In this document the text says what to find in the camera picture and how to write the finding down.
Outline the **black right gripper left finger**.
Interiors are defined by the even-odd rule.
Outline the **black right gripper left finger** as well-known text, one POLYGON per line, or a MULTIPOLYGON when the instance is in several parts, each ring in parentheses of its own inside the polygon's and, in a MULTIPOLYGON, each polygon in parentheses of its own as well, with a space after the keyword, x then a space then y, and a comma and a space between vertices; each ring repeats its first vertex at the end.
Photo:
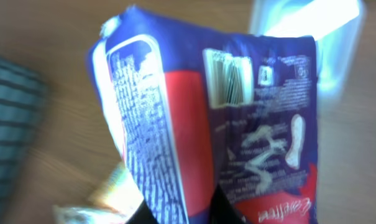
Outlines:
POLYGON ((144 200, 126 224, 158 224, 158 221, 144 200))

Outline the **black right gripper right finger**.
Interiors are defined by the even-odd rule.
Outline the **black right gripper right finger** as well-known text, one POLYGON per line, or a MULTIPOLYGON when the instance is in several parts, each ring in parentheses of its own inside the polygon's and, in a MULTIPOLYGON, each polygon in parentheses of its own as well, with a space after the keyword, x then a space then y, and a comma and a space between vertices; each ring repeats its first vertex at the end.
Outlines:
POLYGON ((219 185, 211 199, 210 224, 242 224, 219 185))

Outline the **yellow blue snack bag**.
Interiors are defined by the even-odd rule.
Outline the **yellow blue snack bag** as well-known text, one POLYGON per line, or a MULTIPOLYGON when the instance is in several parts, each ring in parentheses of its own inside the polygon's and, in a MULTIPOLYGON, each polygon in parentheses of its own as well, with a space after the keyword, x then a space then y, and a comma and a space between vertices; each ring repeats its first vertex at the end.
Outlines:
POLYGON ((54 206, 56 224, 127 223, 144 201, 131 173, 118 163, 109 178, 88 199, 92 207, 54 206))

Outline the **red purple pantyliner pack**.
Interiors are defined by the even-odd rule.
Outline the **red purple pantyliner pack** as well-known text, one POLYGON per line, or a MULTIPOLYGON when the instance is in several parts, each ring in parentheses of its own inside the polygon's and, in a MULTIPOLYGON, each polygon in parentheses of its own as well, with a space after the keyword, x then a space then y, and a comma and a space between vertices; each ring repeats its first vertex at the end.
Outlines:
POLYGON ((116 148, 158 223, 210 223, 219 185, 242 223, 316 223, 312 36, 224 33, 137 6, 89 67, 116 148))

